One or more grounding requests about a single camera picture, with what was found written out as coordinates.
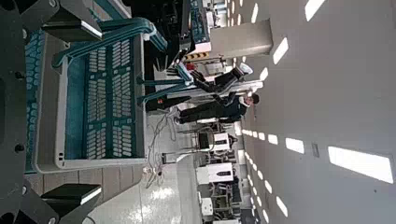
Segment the dark jacket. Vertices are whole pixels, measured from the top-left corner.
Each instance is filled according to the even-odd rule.
[[[233,94],[230,104],[217,106],[217,117],[221,123],[234,123],[242,118],[248,111],[248,107],[239,102],[239,97]]]

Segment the man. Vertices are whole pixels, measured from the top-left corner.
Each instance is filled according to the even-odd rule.
[[[253,70],[245,63],[239,64],[228,73],[222,74],[215,78],[215,83],[205,80],[204,75],[195,70],[191,71],[194,78],[194,85],[206,92],[214,92],[215,94],[223,94],[237,81],[243,81],[245,76],[253,73]]]
[[[259,95],[253,93],[251,96],[235,97],[230,93],[231,103],[221,105],[218,102],[210,102],[198,105],[195,108],[180,111],[179,118],[175,118],[176,124],[183,124],[197,121],[198,119],[217,118],[221,123],[234,123],[247,113],[251,105],[256,105],[260,101]]]

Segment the floor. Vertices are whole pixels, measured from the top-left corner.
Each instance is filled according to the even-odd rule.
[[[96,223],[166,223],[198,224],[201,217],[196,190],[193,156],[164,167],[164,180],[146,189],[142,181],[102,204],[90,213]],[[84,224],[92,223],[86,219]]]
[[[147,143],[150,145],[154,130],[163,115],[148,117]],[[150,154],[150,161],[155,163],[159,153],[172,153],[191,145],[187,134],[176,134],[190,128],[187,125],[174,126],[171,120],[158,135],[155,147]],[[194,157],[184,157],[178,163],[163,167],[163,178],[154,181],[147,189],[150,174],[143,172],[137,185],[125,190],[106,203],[95,208],[91,213],[96,223],[201,223],[201,218],[194,212],[199,210]],[[92,223],[86,219],[84,224]]]

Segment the white machine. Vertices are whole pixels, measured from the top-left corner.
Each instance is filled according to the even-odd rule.
[[[233,181],[233,165],[230,162],[209,164],[196,169],[199,185]]]

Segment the teal pipe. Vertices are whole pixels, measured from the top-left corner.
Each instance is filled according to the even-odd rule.
[[[79,45],[55,54],[52,58],[52,67],[60,67],[66,57],[70,59],[71,63],[74,59],[89,54],[91,51],[101,47],[110,46],[118,41],[123,41],[139,34],[150,34],[156,30],[152,22],[138,17],[119,21],[100,22],[99,24],[102,24],[104,29],[108,31],[108,33],[102,38],[102,41]],[[162,52],[165,52],[168,47],[167,41],[159,32],[152,35],[150,37],[150,41]]]

